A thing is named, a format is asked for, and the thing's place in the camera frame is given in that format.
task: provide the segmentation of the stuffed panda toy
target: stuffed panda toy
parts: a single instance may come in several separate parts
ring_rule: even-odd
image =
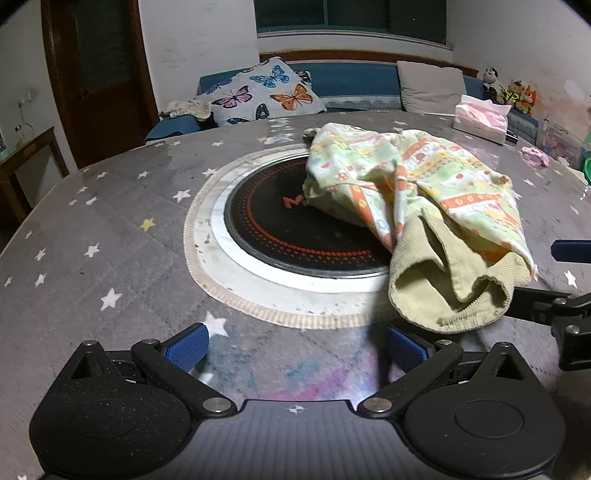
[[[503,103],[503,87],[499,83],[499,74],[496,69],[488,67],[482,76],[482,99],[492,100],[493,103]]]

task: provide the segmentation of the metal screw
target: metal screw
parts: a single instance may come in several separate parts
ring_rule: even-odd
[[[564,330],[566,330],[566,333],[570,333],[571,335],[576,335],[581,331],[581,328],[579,328],[578,325],[569,325]]]
[[[374,413],[383,413],[392,408],[392,402],[387,398],[372,397],[364,401],[363,406]]]
[[[222,413],[232,408],[232,402],[227,398],[212,397],[203,402],[203,408],[214,413]]]

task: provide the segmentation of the plush toy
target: plush toy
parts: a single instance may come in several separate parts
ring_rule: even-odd
[[[523,90],[523,82],[521,80],[511,82],[507,89],[503,90],[503,103],[505,105],[515,106],[515,103],[521,100]]]
[[[537,95],[538,92],[536,90],[532,90],[531,86],[528,85],[521,94],[521,100],[515,104],[515,108],[517,108],[521,113],[531,116],[531,108],[535,104],[535,98]]]
[[[482,99],[502,103],[503,87],[499,83],[499,74],[493,67],[488,67],[482,76]]]

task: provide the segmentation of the blue gripper pad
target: blue gripper pad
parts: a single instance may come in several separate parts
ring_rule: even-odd
[[[589,240],[556,240],[550,252],[557,262],[591,263]]]
[[[161,345],[166,360],[186,372],[190,372],[207,355],[208,349],[209,332],[202,323],[194,323]]]
[[[386,335],[386,353],[404,373],[429,359],[435,348],[417,335],[390,328]]]

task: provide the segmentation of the wooden door frame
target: wooden door frame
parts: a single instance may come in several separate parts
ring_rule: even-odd
[[[51,82],[51,89],[56,101],[57,112],[60,115],[61,124],[66,134],[66,139],[70,144],[70,150],[74,157],[74,161],[78,168],[83,168],[88,165],[84,157],[84,151],[76,138],[76,131],[70,112],[67,108],[66,96],[60,81],[60,71],[56,59],[56,45],[54,39],[53,19],[51,16],[51,3],[61,0],[41,0],[41,29],[43,31],[43,44],[45,47],[45,57],[47,61],[47,70],[49,72],[49,79]],[[148,60],[144,47],[144,36],[142,33],[142,24],[139,16],[138,0],[127,0],[130,32],[133,42],[134,54],[137,60],[137,69],[139,74],[139,81],[142,90],[142,99],[148,112],[150,123],[156,125],[160,121],[158,116],[158,108],[156,107],[156,100],[154,98],[154,90],[152,88],[152,79],[150,78],[150,71],[148,69]]]

